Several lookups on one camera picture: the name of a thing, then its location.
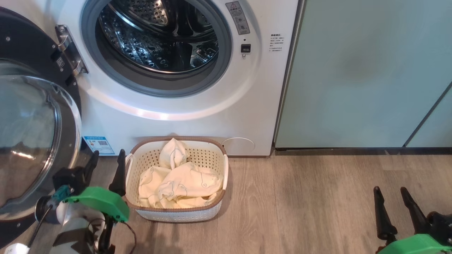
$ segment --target wooden floor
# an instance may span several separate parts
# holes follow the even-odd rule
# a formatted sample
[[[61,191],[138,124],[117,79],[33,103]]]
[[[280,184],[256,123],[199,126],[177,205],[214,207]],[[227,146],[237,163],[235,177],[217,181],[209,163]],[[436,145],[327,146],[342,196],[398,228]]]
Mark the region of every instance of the wooden floor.
[[[116,166],[114,158],[100,159],[92,185],[107,187]],[[211,221],[154,223],[132,212],[135,253],[373,254],[383,244],[375,228],[376,185],[399,238],[413,234],[401,186],[425,214],[452,213],[451,155],[272,156],[231,159],[230,167],[223,206]],[[30,253],[48,252],[58,231],[44,225]],[[16,241],[25,243],[29,235],[30,229]],[[116,253],[128,254],[133,236],[118,225],[112,243]]]

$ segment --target cabinet door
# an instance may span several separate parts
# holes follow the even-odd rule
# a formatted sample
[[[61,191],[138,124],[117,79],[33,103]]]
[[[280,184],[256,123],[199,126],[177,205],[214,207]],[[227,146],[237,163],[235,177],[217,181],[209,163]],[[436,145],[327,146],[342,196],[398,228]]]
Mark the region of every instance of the cabinet door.
[[[407,147],[452,147],[452,92],[450,90]]]
[[[308,0],[276,147],[400,147],[452,80],[452,1]]]

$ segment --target clothing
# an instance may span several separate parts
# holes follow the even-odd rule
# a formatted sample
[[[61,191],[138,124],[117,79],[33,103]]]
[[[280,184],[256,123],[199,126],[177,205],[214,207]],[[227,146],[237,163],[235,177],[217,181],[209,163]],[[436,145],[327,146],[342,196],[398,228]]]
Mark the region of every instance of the clothing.
[[[193,208],[209,205],[222,188],[213,170],[187,161],[184,143],[172,139],[162,149],[160,167],[150,167],[140,176],[140,203],[153,208]]]

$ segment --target cable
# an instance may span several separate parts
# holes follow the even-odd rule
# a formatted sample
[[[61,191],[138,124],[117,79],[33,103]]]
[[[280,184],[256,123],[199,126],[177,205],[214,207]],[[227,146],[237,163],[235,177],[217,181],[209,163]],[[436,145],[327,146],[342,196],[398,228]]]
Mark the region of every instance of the cable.
[[[132,227],[129,226],[129,224],[123,222],[124,224],[126,224],[126,226],[130,229],[130,231],[133,233],[133,240],[135,241],[135,243],[133,244],[133,248],[130,251],[130,254],[133,253],[133,251],[135,250],[136,246],[137,246],[137,234],[135,233],[135,231],[133,231]]]
[[[53,205],[49,205],[49,208],[47,209],[47,211],[44,213],[44,216],[41,218],[41,220],[39,221],[39,223],[38,223],[38,226],[36,226],[36,228],[34,229],[34,232],[33,232],[33,235],[31,236],[31,238],[30,238],[30,241],[28,242],[28,244],[27,244],[27,247],[30,249],[31,248],[31,245],[33,244],[33,242],[34,242],[34,239],[36,238],[36,236],[38,235],[38,231],[39,231],[39,228],[41,227],[41,225],[42,225],[42,222],[45,220],[45,218],[47,217],[47,215],[49,214],[49,212],[50,212],[50,210],[53,208]]]
[[[102,219],[102,218],[95,218],[95,219],[91,220],[91,221],[88,223],[88,225],[87,225],[86,228],[89,230],[89,226],[92,225],[93,222],[95,222],[95,221],[103,221],[103,222],[105,222],[105,220]]]

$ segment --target white plastic basket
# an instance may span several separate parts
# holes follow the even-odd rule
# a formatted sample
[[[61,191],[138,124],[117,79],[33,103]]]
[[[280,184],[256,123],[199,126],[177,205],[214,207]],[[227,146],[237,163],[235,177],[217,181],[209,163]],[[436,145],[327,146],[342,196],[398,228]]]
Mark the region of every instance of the white plastic basket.
[[[126,200],[130,208],[135,209],[145,219],[165,222],[196,222],[212,219],[220,210],[226,192],[229,165],[226,151],[216,141],[202,137],[174,137],[185,144],[187,160],[199,167],[210,168],[223,180],[223,188],[215,200],[207,206],[181,209],[158,209],[142,207],[138,199],[140,175],[151,166],[159,166],[162,148],[173,137],[158,137],[136,145],[126,158]]]

